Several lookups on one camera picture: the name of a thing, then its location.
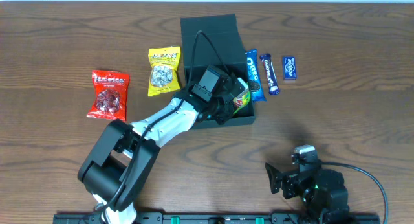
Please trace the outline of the colourful Haribo gummy bag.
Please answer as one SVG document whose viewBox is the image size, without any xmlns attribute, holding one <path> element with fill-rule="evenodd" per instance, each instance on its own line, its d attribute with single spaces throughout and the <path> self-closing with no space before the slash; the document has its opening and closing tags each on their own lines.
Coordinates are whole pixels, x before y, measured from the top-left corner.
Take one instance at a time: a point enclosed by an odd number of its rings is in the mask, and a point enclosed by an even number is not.
<svg viewBox="0 0 414 224">
<path fill-rule="evenodd" d="M 248 84 L 243 84 L 243 92 L 233 99 L 235 110 L 233 114 L 235 115 L 240 109 L 244 108 L 250 102 L 250 90 Z"/>
</svg>

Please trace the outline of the blue Oreo cookie pack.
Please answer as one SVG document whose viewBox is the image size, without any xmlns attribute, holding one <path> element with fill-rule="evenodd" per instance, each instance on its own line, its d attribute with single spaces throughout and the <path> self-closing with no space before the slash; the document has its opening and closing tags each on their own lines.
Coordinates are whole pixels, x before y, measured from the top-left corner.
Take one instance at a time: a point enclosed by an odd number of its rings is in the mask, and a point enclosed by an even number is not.
<svg viewBox="0 0 414 224">
<path fill-rule="evenodd" d="M 257 65 L 257 49 L 245 52 L 248 71 L 248 85 L 253 102 L 266 102 Z"/>
</svg>

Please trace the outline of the black gift box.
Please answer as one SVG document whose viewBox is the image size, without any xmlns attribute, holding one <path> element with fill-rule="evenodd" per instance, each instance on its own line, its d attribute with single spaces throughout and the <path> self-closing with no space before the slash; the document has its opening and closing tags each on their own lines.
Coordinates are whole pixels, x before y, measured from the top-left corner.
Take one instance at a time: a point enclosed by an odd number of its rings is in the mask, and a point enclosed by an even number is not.
<svg viewBox="0 0 414 224">
<path fill-rule="evenodd" d="M 180 20 L 184 77 L 200 80 L 208 65 L 228 70 L 248 82 L 245 48 L 235 14 Z"/>
</svg>

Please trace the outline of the blue Eclipse mint box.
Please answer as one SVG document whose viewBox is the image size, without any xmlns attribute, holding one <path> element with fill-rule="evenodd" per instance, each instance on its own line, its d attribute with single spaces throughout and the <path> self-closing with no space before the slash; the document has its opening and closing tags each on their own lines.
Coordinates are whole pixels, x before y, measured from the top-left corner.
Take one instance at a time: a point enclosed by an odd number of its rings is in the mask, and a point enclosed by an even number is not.
<svg viewBox="0 0 414 224">
<path fill-rule="evenodd" d="M 293 56 L 283 57 L 283 78 L 284 80 L 296 80 L 296 60 Z"/>
</svg>

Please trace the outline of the yellow nuts snack bag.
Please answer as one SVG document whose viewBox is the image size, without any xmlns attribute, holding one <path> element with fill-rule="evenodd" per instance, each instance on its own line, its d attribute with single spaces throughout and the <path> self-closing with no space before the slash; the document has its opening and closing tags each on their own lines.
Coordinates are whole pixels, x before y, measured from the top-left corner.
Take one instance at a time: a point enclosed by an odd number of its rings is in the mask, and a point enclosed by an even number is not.
<svg viewBox="0 0 414 224">
<path fill-rule="evenodd" d="M 157 96 L 180 89 L 177 74 L 180 55 L 181 50 L 179 46 L 148 50 L 148 59 L 151 66 L 148 96 Z"/>
</svg>

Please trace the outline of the red Maltesers bag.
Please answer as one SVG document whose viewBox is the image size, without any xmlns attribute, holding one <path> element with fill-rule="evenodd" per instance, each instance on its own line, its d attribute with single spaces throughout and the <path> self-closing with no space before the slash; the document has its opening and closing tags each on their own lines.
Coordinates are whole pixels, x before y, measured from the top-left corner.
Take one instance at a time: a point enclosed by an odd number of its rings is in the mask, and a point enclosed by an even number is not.
<svg viewBox="0 0 414 224">
<path fill-rule="evenodd" d="M 87 117 L 126 121 L 130 75 L 117 71 L 92 71 L 95 99 Z"/>
</svg>

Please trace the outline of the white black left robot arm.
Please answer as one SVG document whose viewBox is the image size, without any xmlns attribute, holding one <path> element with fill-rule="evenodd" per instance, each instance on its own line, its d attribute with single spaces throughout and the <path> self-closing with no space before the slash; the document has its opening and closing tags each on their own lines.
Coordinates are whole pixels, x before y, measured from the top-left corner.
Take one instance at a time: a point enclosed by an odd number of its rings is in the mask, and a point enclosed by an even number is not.
<svg viewBox="0 0 414 224">
<path fill-rule="evenodd" d="M 78 171 L 78 180 L 98 204 L 90 216 L 100 223 L 133 223 L 133 202 L 141 192 L 161 148 L 196 122 L 219 125 L 240 109 L 247 82 L 233 72 L 207 66 L 200 78 L 188 77 L 160 111 L 138 122 L 110 122 Z"/>
</svg>

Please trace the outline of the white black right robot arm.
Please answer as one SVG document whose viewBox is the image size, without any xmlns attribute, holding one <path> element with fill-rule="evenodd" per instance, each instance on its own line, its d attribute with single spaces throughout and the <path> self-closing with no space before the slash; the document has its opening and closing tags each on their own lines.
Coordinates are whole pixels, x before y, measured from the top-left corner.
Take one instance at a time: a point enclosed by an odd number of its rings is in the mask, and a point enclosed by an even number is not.
<svg viewBox="0 0 414 224">
<path fill-rule="evenodd" d="M 281 172 L 269 163 L 265 169 L 273 194 L 282 192 L 285 199 L 301 199 L 305 214 L 298 218 L 298 223 L 352 223 L 342 173 L 322 168 L 313 147 L 296 148 L 291 157 L 298 166 L 295 170 Z"/>
</svg>

